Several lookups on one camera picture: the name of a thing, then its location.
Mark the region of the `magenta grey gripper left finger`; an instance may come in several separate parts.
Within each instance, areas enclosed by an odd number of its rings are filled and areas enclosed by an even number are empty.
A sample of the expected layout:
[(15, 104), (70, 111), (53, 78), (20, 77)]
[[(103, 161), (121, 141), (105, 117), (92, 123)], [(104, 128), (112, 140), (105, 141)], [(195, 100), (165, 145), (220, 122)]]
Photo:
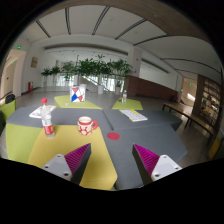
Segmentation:
[(79, 185), (90, 155), (91, 144), (88, 143), (66, 155), (56, 154), (42, 169)]

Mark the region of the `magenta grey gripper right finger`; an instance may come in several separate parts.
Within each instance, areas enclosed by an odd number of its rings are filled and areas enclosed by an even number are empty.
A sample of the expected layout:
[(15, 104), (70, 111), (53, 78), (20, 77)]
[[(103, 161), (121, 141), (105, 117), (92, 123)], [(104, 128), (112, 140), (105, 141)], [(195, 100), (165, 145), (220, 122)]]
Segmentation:
[(159, 156), (137, 144), (133, 145), (132, 154), (144, 185), (181, 170), (168, 155)]

